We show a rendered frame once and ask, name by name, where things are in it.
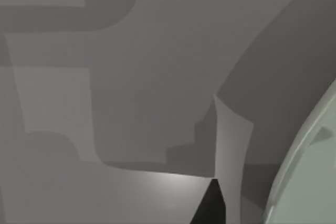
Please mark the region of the pale green round plate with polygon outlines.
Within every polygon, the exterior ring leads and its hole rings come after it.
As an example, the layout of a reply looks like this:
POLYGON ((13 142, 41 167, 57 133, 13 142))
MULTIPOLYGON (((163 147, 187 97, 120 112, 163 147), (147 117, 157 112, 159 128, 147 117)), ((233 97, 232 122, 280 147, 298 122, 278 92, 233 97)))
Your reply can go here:
POLYGON ((336 79, 283 160, 263 224, 336 224, 336 79))

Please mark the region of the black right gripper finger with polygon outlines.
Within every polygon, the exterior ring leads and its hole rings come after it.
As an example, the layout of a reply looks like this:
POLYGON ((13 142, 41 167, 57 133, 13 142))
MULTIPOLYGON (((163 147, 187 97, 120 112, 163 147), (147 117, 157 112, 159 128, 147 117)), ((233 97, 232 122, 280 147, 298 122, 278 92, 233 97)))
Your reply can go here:
POLYGON ((217 179, 210 181, 190 224, 226 224, 226 204, 217 179))

